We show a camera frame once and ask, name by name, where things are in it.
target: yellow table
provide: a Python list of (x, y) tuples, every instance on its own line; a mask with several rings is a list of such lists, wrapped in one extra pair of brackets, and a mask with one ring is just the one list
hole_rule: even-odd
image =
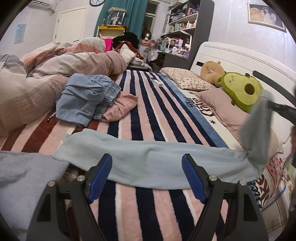
[(126, 27), (119, 27), (119, 26), (99, 26), (97, 37), (103, 39), (113, 39), (117, 36), (124, 35)]

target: window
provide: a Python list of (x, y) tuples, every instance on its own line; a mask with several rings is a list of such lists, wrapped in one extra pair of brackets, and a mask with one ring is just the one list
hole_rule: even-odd
[(146, 13), (144, 17), (143, 31), (150, 31), (151, 33), (153, 32), (158, 4), (159, 3), (155, 1), (148, 1)]

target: metal screw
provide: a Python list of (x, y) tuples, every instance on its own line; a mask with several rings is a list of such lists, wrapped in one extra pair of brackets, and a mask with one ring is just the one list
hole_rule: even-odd
[(218, 177), (216, 177), (215, 175), (210, 175), (210, 176), (209, 176), (209, 179), (210, 179), (211, 181), (217, 181)]
[(48, 186), (49, 187), (53, 187), (55, 185), (55, 181), (50, 181), (49, 183), (48, 183)]
[(246, 186), (246, 185), (247, 185), (247, 183), (246, 183), (244, 180), (240, 180), (239, 183), (240, 183), (240, 185), (242, 185), (242, 186)]
[(85, 176), (81, 175), (77, 178), (77, 181), (82, 182), (82, 181), (84, 181), (84, 179), (85, 179)]

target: white headboard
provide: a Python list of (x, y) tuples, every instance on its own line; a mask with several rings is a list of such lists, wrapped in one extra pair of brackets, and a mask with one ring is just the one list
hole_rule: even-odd
[[(204, 42), (198, 50), (191, 71), (200, 74), (202, 64), (207, 61), (221, 61), (221, 66), (226, 72), (248, 73), (252, 75), (253, 71), (258, 71), (294, 95), (296, 73), (280, 62), (261, 53), (229, 44)], [(276, 103), (294, 107), (293, 104), (277, 90), (261, 80), (259, 81), (264, 89), (273, 94)], [(289, 137), (291, 127), (292, 124), (289, 121), (276, 113), (274, 114), (272, 128), (283, 142)], [(291, 144), (288, 141), (287, 144), (284, 145), (284, 157), (289, 155), (290, 151)]]

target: framed photo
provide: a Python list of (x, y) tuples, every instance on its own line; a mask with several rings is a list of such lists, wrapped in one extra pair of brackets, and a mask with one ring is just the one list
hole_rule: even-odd
[(279, 16), (267, 5), (248, 3), (249, 23), (259, 24), (287, 32), (286, 27)]

